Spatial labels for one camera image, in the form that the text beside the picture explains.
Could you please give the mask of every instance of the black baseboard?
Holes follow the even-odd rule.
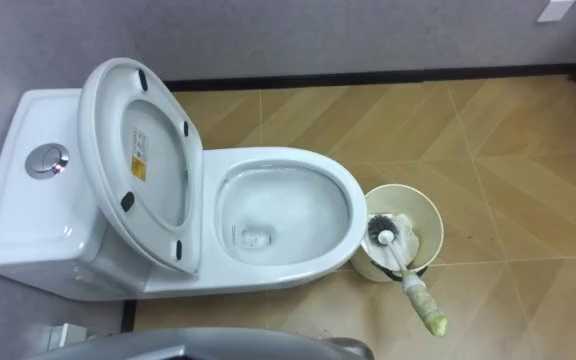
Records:
[[[124,301],[124,310],[121,317],[121,332],[131,332],[135,329],[135,314],[137,312],[137,300]]]
[[[576,63],[164,81],[170,91],[281,89],[568,74]]]

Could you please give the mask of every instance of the toilet tank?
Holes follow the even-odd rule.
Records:
[[[0,155],[0,275],[76,300],[135,298],[152,265],[109,226],[88,185],[79,93],[20,100]]]

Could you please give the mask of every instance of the trash can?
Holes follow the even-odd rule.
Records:
[[[402,184],[382,185],[366,194],[369,214],[404,214],[412,223],[413,232],[419,238],[419,252],[408,265],[409,270],[420,272],[430,265],[441,250],[444,226],[435,204],[421,191]],[[367,234],[361,246],[350,259],[355,270],[368,280],[389,282],[392,278],[373,264],[367,252]]]

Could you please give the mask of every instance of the white toilet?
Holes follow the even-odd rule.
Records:
[[[0,156],[0,275],[77,300],[295,286],[342,265],[366,226],[337,162],[203,150],[146,66],[22,97]]]

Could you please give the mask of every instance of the tiled floor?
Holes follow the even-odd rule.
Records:
[[[576,84],[561,76],[180,93],[207,148],[281,145],[365,191],[419,188],[446,237],[427,334],[397,285],[342,267],[293,289],[142,301],[136,329],[251,326],[351,336],[379,359],[576,359]]]

